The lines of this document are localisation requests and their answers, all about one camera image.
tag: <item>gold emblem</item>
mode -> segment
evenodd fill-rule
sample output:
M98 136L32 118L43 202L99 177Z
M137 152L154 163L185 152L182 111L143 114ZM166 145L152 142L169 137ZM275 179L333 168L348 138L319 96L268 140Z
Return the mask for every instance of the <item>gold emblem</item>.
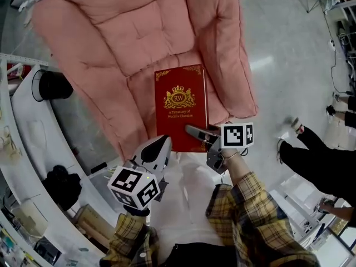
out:
M164 108L187 108L195 106L195 95L191 93L190 88L184 92L184 87L177 85L171 92L167 91L167 97L164 98Z
M206 151L206 143L205 142L202 142L201 145L200 145L200 150L201 151Z
M156 81L158 81L160 79L160 77L167 75L168 73L170 73L170 70L166 70L166 71L161 71L161 72L157 72L156 73Z
M198 65L191 65L191 66L183 67L183 69L188 70L188 71L195 71L196 73L198 73L198 75L201 75L200 66L198 66Z

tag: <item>hand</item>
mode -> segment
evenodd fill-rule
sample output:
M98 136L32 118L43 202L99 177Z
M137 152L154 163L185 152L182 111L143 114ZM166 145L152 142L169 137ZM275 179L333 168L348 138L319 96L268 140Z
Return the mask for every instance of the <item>hand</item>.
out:
M327 211L330 212L330 210L334 207L334 202L331 201L330 199L322 198L319 203L319 211Z

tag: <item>white floor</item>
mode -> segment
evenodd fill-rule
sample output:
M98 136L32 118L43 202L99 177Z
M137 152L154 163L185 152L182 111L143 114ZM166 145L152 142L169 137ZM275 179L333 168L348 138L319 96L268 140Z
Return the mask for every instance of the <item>white floor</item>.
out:
M267 187L291 171L276 162L279 125L288 115L324 137L328 124L325 108L332 102L330 68L334 52L320 7L309 14L304 0L241 0L245 38L260 113L254 118L255 145L246 161ZM329 22L336 40L334 23ZM337 43L333 69L338 90L348 87L348 70ZM295 146L302 145L297 139Z
M247 51L260 113L253 118L255 145L246 161L267 187L291 171L276 161L278 126L288 116L299 116L303 124L323 138L327 127L325 108L332 101L330 68L334 53L330 34L320 7L307 14L303 0L241 0ZM1 51L11 53L20 43L24 31L21 17L9 10L3 32ZM329 22L336 40L334 23ZM348 70L337 43L335 84L348 87ZM49 50L34 35L13 52L15 55L50 60ZM90 114L76 95L55 103L55 110L72 146L78 148L81 163L88 171L114 158L113 149L103 140ZM301 145L297 140L292 144Z

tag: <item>book cover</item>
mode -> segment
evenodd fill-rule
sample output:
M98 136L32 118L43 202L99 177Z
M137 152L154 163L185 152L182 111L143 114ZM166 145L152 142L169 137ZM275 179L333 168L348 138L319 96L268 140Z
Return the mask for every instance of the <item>book cover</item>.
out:
M157 135L172 138L173 151L206 152L201 142L185 132L185 125L209 124L206 74L202 65L155 72Z

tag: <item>yellow plaid sleeve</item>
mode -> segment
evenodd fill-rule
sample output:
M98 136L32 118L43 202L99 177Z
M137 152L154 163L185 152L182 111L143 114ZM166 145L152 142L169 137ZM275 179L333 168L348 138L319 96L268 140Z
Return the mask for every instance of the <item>yellow plaid sleeve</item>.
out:
M206 215L224 244L234 243L238 265L319 266L293 239L287 215L252 172L233 188L217 186Z
M101 259L100 266L155 266L157 251L158 236L155 229L134 216L121 214L109 251Z

